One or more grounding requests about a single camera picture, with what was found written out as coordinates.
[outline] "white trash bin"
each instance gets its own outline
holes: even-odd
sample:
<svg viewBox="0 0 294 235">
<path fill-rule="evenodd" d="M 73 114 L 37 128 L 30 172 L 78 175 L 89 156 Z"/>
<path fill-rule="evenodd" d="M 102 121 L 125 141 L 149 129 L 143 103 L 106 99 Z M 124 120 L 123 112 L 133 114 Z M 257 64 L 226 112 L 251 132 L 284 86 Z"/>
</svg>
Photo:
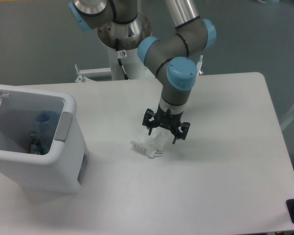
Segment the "white trash bin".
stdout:
<svg viewBox="0 0 294 235">
<path fill-rule="evenodd" d="M 33 120 L 41 112 L 60 119 L 45 155 L 28 153 Z M 87 146 L 69 94 L 0 85 L 0 172 L 24 188 L 77 192 Z"/>
</svg>

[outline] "robotic arm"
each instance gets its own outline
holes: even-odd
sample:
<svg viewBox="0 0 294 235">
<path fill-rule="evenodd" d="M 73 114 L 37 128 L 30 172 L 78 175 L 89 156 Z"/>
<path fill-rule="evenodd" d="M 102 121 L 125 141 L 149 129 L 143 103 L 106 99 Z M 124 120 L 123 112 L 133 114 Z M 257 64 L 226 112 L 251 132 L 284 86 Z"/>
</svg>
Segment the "robotic arm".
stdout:
<svg viewBox="0 0 294 235">
<path fill-rule="evenodd" d="M 158 110 L 147 109 L 143 125 L 149 134 L 158 126 L 170 130 L 174 144 L 186 138 L 190 127 L 180 121 L 197 75 L 195 63 L 187 57 L 210 46 L 216 40 L 216 30 L 209 20 L 200 19 L 192 0 L 166 0 L 166 4 L 176 34 L 163 42 L 156 37 L 144 39 L 138 55 L 163 85 Z"/>
<path fill-rule="evenodd" d="M 158 126 L 170 130 L 175 143 L 186 138 L 190 127 L 181 117 L 197 68 L 187 57 L 210 46 L 216 40 L 216 30 L 209 20 L 200 19 L 193 0 L 166 0 L 166 4 L 176 34 L 164 41 L 151 37 L 147 18 L 137 13 L 136 0 L 74 0 L 69 7 L 80 27 L 84 31 L 98 27 L 99 38 L 110 48 L 138 47 L 139 59 L 163 85 L 158 110 L 147 109 L 143 125 L 149 134 Z"/>
</svg>

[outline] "light blue joint cap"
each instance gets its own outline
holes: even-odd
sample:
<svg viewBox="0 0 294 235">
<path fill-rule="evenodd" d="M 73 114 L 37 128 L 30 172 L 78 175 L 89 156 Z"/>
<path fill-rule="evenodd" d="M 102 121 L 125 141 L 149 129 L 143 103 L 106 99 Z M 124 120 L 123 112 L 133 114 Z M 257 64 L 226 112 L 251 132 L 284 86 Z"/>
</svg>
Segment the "light blue joint cap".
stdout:
<svg viewBox="0 0 294 235">
<path fill-rule="evenodd" d="M 92 29 L 88 26 L 88 24 L 86 24 L 86 22 L 83 20 L 83 18 L 80 16 L 79 12 L 75 9 L 73 2 L 69 3 L 69 8 L 75 18 L 75 20 L 77 21 L 79 27 L 81 28 L 81 30 L 83 32 L 89 32 Z"/>
<path fill-rule="evenodd" d="M 169 82 L 180 91 L 189 91 L 195 84 L 196 75 L 196 64 L 186 57 L 175 57 L 167 67 Z"/>
<path fill-rule="evenodd" d="M 212 45 L 216 41 L 217 31 L 216 31 L 215 26 L 212 24 L 212 22 L 210 20 L 203 19 L 202 21 L 204 21 L 206 28 L 207 28 L 207 31 L 208 31 L 208 38 L 207 38 L 206 47 L 209 47 L 210 45 Z"/>
<path fill-rule="evenodd" d="M 137 55 L 141 59 L 141 61 L 145 64 L 145 58 L 148 53 L 149 48 L 151 45 L 158 41 L 159 39 L 151 36 L 151 37 L 146 37 L 142 42 L 139 44 L 138 49 L 137 49 Z"/>
</svg>

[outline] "gray floor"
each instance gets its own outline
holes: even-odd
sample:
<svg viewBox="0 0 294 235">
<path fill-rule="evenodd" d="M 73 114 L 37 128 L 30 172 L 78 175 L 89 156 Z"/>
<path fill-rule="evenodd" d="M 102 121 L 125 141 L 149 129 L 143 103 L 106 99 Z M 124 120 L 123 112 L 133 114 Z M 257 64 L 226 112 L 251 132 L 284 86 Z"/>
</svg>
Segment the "gray floor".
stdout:
<svg viewBox="0 0 294 235">
<path fill-rule="evenodd" d="M 108 66 L 96 32 L 82 33 L 67 3 L 68 0 L 0 2 L 0 83 L 73 82 L 74 63 L 80 69 Z M 202 18 L 211 19 L 218 32 L 216 43 L 203 52 L 205 74 L 262 73 L 281 118 L 294 102 L 294 2 L 196 3 Z M 174 34 L 164 0 L 143 0 L 142 6 L 155 36 L 164 39 Z M 294 124 L 284 136 L 294 163 Z"/>
</svg>

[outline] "white crumpled paper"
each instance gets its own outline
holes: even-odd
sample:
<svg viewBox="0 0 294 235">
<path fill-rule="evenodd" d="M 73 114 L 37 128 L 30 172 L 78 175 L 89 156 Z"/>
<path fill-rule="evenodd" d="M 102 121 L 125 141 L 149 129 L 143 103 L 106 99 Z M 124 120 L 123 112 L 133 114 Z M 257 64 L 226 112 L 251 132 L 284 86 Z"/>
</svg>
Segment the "white crumpled paper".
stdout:
<svg viewBox="0 0 294 235">
<path fill-rule="evenodd" d="M 144 128 L 142 133 L 130 143 L 134 148 L 147 155 L 149 158 L 164 156 L 164 146 L 168 142 L 172 142 L 174 136 L 167 129 L 157 127 L 153 128 L 151 135 L 148 135 L 149 130 Z"/>
</svg>

